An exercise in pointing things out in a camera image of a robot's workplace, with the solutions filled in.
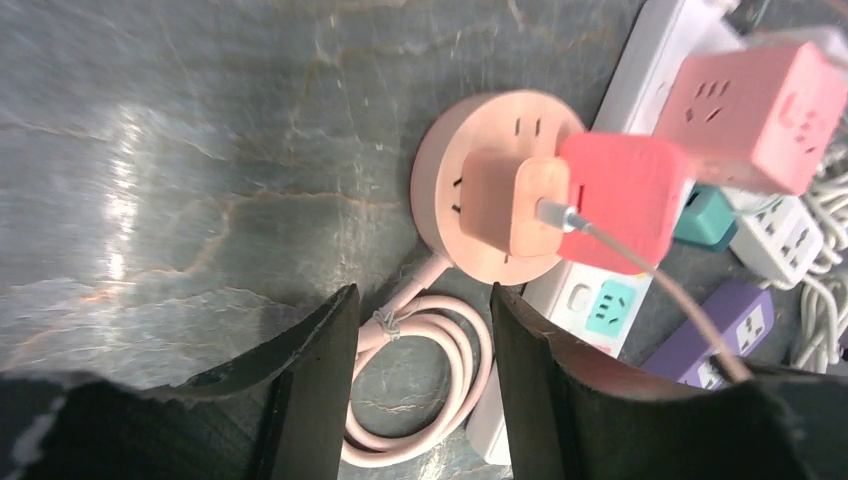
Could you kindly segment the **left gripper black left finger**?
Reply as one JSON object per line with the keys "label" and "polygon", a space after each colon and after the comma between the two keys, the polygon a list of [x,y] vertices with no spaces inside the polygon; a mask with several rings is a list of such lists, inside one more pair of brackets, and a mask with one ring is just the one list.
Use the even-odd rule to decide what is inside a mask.
{"label": "left gripper black left finger", "polygon": [[1,376],[5,479],[333,479],[360,320],[355,285],[187,382],[85,371]]}

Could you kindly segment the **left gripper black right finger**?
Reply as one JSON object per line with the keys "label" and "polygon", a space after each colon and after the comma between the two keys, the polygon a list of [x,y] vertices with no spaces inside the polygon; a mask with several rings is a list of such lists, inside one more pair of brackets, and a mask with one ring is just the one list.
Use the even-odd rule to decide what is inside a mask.
{"label": "left gripper black right finger", "polygon": [[517,479],[843,479],[847,381],[752,364],[716,391],[652,375],[492,289]]}

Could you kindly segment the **white multicolour power strip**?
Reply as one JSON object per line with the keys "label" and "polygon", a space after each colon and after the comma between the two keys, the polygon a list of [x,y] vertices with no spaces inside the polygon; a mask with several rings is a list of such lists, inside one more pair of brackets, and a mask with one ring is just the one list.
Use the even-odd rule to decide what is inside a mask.
{"label": "white multicolour power strip", "polygon": [[[712,32],[735,1],[648,1],[640,9],[598,113],[594,132],[649,135],[683,60],[715,51]],[[651,276],[624,258],[564,260],[529,282],[523,299],[555,326],[616,357],[651,285]],[[507,466],[510,450],[499,378],[487,387],[466,426],[472,448],[490,464]]]}

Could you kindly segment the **salmon usb charger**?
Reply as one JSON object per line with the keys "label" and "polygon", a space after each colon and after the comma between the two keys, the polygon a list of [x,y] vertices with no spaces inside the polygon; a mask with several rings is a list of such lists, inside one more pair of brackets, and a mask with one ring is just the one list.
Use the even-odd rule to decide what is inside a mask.
{"label": "salmon usb charger", "polygon": [[569,167],[556,156],[478,150],[461,176],[459,225],[463,233],[518,258],[556,253],[561,230],[537,217],[541,200],[568,200]]}

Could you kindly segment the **coral plug adapter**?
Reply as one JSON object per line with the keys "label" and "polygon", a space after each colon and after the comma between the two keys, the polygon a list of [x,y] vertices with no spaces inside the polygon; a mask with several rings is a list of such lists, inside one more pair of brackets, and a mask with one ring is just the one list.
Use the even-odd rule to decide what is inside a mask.
{"label": "coral plug adapter", "polygon": [[681,148],[652,136],[579,133],[560,143],[568,204],[593,226],[657,265],[669,251],[691,165]]}

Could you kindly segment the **round pink socket hub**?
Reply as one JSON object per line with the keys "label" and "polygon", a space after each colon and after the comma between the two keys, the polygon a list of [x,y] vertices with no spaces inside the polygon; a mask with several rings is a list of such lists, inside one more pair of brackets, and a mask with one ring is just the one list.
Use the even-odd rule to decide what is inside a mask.
{"label": "round pink socket hub", "polygon": [[536,205],[566,202],[569,168],[557,148],[584,130],[571,107],[540,91],[479,94],[450,107],[413,164],[422,239],[483,283],[518,285],[550,271],[563,234],[537,219]]}

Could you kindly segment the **pink cube socket adapter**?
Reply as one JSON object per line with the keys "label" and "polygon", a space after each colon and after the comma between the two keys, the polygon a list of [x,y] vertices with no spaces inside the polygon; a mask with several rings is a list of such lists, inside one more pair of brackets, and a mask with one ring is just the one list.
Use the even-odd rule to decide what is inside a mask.
{"label": "pink cube socket adapter", "polygon": [[696,54],[653,133],[686,152],[700,183],[797,196],[846,102],[840,70],[811,42]]}

